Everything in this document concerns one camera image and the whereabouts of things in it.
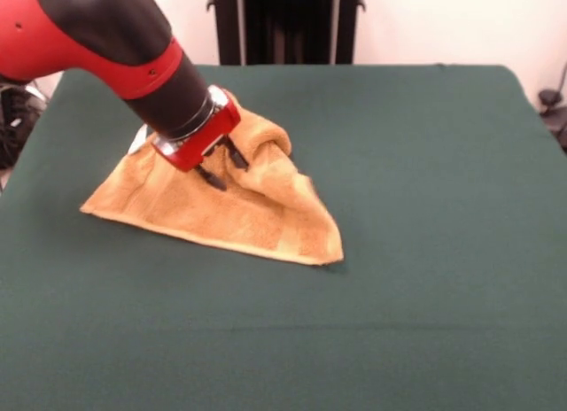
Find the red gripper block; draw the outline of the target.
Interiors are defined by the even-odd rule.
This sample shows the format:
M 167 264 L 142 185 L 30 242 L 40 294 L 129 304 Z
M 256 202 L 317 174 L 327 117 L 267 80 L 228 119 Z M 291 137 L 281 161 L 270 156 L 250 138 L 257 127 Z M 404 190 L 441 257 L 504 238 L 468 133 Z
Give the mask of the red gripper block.
M 236 147 L 229 134 L 241 121 L 240 114 L 228 93 L 221 88 L 208 89 L 211 110 L 206 112 L 205 121 L 188 135 L 177 140 L 167 140 L 156 135 L 152 145 L 157 153 L 171 165 L 183 172 L 195 168 L 200 177 L 213 188 L 226 191 L 227 184 L 217 174 L 202 165 L 218 145 L 224 145 L 234 166 L 247 169 L 249 163 Z

